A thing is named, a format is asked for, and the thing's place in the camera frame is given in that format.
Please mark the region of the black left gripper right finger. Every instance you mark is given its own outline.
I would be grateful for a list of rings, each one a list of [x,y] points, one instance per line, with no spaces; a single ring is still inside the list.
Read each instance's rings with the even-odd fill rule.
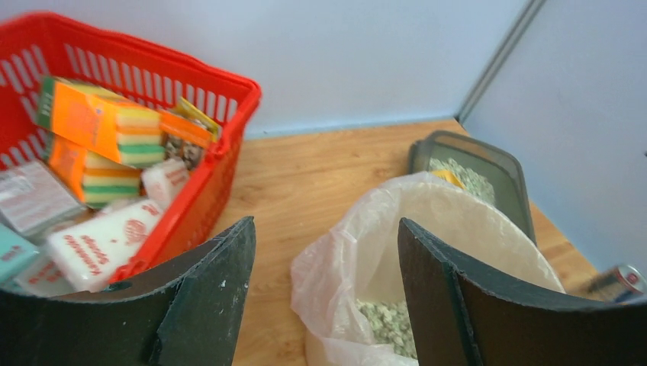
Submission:
[[[508,275],[399,223],[421,365],[644,365],[646,305],[602,303]]]

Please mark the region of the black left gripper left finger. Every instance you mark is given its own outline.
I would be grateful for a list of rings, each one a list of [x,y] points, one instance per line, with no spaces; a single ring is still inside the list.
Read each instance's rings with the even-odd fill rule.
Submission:
[[[256,254],[252,217],[103,291],[1,293],[3,365],[230,365]]]

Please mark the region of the white bin with bag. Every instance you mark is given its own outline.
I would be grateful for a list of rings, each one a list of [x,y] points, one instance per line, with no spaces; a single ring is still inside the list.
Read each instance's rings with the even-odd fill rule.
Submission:
[[[535,364],[499,305],[564,288],[498,209],[430,173],[365,194],[291,265],[291,306],[310,365]]]

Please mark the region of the yellow litter scoop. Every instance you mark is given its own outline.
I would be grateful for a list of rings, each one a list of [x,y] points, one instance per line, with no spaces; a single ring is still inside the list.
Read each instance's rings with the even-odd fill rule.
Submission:
[[[463,183],[450,170],[447,170],[447,169],[432,170],[431,173],[434,174],[436,177],[441,178],[442,180],[447,181],[448,183],[465,190],[465,186],[463,185]]]

